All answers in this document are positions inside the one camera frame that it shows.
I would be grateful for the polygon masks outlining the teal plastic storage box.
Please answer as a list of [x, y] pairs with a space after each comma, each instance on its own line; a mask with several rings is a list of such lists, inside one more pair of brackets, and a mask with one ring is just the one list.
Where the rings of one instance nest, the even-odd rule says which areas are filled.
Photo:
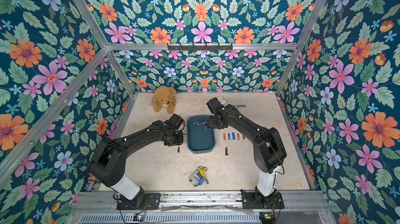
[[211, 152], [216, 144], [215, 133], [209, 126], [197, 126], [194, 123], [209, 123], [208, 115], [197, 115], [187, 121], [187, 146], [194, 154], [204, 154]]

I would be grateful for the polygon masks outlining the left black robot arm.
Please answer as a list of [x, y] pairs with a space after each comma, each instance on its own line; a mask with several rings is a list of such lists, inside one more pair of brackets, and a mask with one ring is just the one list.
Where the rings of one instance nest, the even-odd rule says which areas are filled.
[[119, 193], [123, 200], [140, 205], [144, 201], [144, 190], [126, 175], [127, 159], [155, 142], [161, 141], [165, 146], [182, 145], [183, 133], [180, 127], [183, 123], [183, 118], [173, 114], [169, 120], [155, 121], [131, 135], [103, 139], [88, 163], [89, 173]]

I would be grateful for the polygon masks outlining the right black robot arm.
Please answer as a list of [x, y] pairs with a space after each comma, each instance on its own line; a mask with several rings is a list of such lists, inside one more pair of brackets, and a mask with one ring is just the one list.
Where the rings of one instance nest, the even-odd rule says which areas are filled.
[[214, 129], [232, 127], [242, 133], [253, 145], [254, 162], [260, 170], [258, 184], [255, 188], [256, 196], [266, 200], [275, 192], [276, 175], [283, 169], [287, 153], [279, 131], [275, 128], [267, 129], [247, 117], [237, 107], [223, 105], [217, 98], [207, 102], [211, 112], [209, 126]]

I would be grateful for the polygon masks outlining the small white plush bunny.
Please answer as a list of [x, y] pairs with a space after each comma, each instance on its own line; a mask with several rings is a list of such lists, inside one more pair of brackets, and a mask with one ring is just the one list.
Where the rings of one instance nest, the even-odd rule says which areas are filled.
[[224, 100], [222, 97], [218, 97], [217, 100], [222, 104], [225, 105], [226, 104], [226, 100]]

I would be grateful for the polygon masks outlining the brown teddy bear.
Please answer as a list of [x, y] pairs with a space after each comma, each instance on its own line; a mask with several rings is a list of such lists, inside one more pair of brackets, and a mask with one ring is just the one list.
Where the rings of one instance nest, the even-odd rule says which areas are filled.
[[155, 90], [152, 99], [154, 112], [157, 113], [165, 107], [167, 113], [172, 115], [175, 111], [176, 104], [176, 90], [174, 88], [169, 86], [160, 86]]

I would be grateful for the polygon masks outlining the grey plush toy keychain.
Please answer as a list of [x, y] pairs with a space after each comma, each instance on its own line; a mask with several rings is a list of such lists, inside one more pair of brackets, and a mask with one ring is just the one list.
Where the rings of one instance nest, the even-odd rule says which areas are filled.
[[203, 185], [204, 183], [209, 184], [209, 181], [206, 177], [207, 167], [199, 166], [195, 172], [189, 178], [189, 182], [194, 187]]

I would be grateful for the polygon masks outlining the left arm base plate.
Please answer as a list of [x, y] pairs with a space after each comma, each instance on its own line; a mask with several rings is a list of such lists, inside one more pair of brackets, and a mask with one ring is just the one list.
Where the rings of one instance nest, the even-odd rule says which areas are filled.
[[159, 208], [160, 198], [160, 193], [139, 193], [133, 200], [120, 195], [117, 210], [155, 210]]

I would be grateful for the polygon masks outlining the black wall hook rail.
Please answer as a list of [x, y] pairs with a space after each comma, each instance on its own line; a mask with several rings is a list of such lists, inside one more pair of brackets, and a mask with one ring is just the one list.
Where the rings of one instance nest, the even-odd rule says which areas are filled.
[[168, 51], [231, 51], [233, 50], [232, 44], [167, 44]]

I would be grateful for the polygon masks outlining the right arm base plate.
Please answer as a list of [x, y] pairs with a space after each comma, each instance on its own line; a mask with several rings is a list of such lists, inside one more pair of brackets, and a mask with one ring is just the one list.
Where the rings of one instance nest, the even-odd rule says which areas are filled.
[[273, 189], [269, 196], [263, 196], [257, 189], [255, 191], [241, 190], [242, 206], [244, 209], [284, 209], [282, 194]]

